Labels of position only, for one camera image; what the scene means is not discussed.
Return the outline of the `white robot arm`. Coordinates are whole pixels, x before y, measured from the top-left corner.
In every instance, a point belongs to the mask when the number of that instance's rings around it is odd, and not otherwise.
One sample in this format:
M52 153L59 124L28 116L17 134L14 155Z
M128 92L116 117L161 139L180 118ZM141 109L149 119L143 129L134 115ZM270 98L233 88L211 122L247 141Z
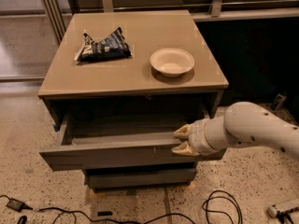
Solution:
M174 136L183 142L172 152L183 156L266 146L299 160L299 127L250 102L230 105L220 117L186 124Z

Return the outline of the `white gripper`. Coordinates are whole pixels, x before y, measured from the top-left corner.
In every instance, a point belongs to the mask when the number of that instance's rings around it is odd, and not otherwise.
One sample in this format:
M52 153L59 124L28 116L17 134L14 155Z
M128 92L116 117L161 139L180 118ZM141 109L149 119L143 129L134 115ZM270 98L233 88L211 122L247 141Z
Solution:
M209 155L226 149L228 145L223 119L200 119L192 125L183 125L173 135L189 140L171 148L173 153L182 156Z

